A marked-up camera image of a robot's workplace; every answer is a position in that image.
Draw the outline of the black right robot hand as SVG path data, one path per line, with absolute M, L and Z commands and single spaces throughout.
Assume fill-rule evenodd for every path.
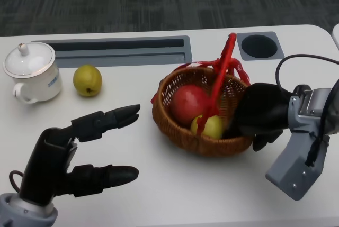
M 288 106 L 291 96 L 291 92 L 274 84 L 255 83 L 246 87 L 222 137 L 253 137 L 253 150 L 262 150 L 289 127 Z

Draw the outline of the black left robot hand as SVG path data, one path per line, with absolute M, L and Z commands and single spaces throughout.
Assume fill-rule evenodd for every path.
M 132 166 L 94 167 L 88 164 L 76 166 L 70 173 L 67 169 L 77 150 L 75 140 L 97 140 L 108 130 L 129 126 L 137 121 L 139 110 L 137 104 L 106 113 L 98 111 L 72 120 L 69 127 L 44 130 L 24 171 L 19 197 L 46 206 L 56 196 L 94 195 L 136 180 L 139 171 Z

